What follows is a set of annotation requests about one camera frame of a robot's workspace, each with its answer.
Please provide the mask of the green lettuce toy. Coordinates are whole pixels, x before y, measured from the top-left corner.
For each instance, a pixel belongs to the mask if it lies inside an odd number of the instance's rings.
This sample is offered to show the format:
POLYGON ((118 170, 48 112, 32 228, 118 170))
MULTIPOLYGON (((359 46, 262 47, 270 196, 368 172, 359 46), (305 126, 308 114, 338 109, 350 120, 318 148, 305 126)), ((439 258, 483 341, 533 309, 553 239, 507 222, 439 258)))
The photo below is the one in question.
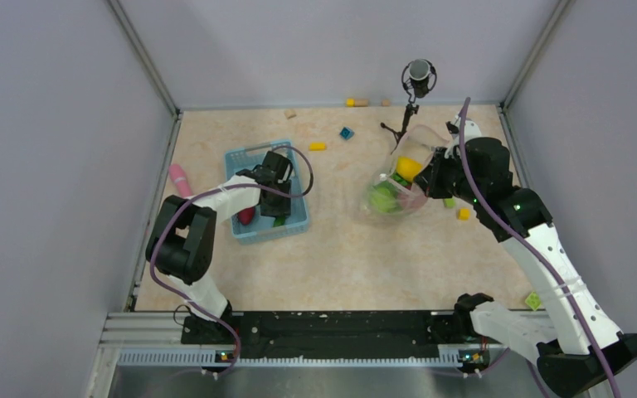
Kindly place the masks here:
POLYGON ((389 213, 388 215, 397 214, 397 213, 405 211, 405 210, 402 209, 402 207, 400 205, 399 198, 400 198, 400 196, 403 193, 408 193, 410 190, 408 189, 407 185, 402 184, 402 180, 400 178, 397 178, 395 180, 392 177, 388 177, 387 175, 381 174, 381 175, 378 176, 378 178, 374 182, 372 182, 371 184, 368 185, 368 187, 367 187, 367 204, 368 204, 369 208, 372 211, 374 211, 372 209, 372 207, 368 203, 368 193, 369 193, 369 190, 372 187, 389 187, 395 192, 396 199, 397 199, 398 204, 399 204, 401 209, 399 211, 397 211, 397 212, 389 213))

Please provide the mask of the yellow lemon toy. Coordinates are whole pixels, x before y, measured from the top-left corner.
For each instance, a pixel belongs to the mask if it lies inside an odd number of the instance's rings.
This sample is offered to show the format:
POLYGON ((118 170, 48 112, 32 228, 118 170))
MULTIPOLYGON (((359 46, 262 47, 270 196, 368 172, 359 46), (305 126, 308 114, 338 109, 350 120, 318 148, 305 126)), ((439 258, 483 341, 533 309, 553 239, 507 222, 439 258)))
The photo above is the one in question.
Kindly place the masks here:
POLYGON ((396 161, 395 174, 402 180, 412 183, 422 168, 422 164, 412 158, 399 157, 396 161))

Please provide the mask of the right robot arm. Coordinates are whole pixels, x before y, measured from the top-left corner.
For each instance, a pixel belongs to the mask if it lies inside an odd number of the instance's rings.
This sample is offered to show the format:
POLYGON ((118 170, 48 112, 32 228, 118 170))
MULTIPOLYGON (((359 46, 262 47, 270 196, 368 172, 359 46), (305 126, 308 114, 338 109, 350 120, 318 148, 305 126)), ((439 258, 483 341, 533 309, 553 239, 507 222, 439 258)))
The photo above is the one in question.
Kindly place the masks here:
POLYGON ((437 147, 414 183, 428 197, 459 198, 515 259, 542 300, 548 329, 487 294, 466 294, 456 305, 455 335, 481 335, 504 344, 536 367, 546 386, 573 397, 608 385, 637 360, 637 333, 624 332, 604 311, 559 238, 552 216, 533 190, 513 183, 509 151, 495 138, 472 138, 437 147))

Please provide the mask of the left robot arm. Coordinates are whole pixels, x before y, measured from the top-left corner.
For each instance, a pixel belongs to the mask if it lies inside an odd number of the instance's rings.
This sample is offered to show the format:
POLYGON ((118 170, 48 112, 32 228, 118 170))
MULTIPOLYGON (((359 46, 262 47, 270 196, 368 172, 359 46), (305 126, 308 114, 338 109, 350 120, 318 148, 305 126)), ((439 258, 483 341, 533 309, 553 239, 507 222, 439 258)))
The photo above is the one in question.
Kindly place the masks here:
POLYGON ((264 216, 287 216, 294 163, 278 149, 267 152, 252 168, 235 172, 226 182, 196 196, 171 195, 163 200, 149 237, 145 258, 154 283, 183 299, 188 315, 179 323, 183 344, 238 344, 232 307, 209 273, 216 228, 244 210, 264 216))

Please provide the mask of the clear zip top bag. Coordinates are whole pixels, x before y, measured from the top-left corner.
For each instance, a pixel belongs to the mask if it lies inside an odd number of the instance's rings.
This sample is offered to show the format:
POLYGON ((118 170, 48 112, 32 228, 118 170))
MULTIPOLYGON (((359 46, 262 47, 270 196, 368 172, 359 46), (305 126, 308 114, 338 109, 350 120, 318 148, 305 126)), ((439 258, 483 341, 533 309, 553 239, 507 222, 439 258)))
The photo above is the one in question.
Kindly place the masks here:
POLYGON ((370 222, 395 222, 419 211, 427 202, 416 176, 428 166, 435 150, 447 146, 451 137, 417 124, 410 127, 367 179, 359 214, 370 222))

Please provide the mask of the green cucumber toy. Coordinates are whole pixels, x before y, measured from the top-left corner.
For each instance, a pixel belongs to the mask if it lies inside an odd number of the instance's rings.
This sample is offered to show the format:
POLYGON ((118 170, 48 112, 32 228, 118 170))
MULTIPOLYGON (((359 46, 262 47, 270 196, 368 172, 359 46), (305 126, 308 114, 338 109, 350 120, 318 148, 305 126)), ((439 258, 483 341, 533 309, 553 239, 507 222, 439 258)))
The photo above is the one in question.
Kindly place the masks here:
POLYGON ((286 218, 285 217, 276 217, 274 222, 273 222, 273 227, 280 227, 280 226, 284 226, 286 222, 286 218))

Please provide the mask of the green lime toy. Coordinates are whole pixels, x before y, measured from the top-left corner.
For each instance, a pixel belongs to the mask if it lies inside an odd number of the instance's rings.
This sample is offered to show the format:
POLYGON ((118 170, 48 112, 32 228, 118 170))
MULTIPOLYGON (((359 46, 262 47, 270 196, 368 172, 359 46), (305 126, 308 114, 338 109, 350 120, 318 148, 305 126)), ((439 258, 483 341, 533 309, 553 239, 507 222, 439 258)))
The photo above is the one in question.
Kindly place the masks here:
POLYGON ((395 192, 389 187, 372 187, 368 193, 368 203, 374 211, 380 213, 394 213, 401 208, 395 192))

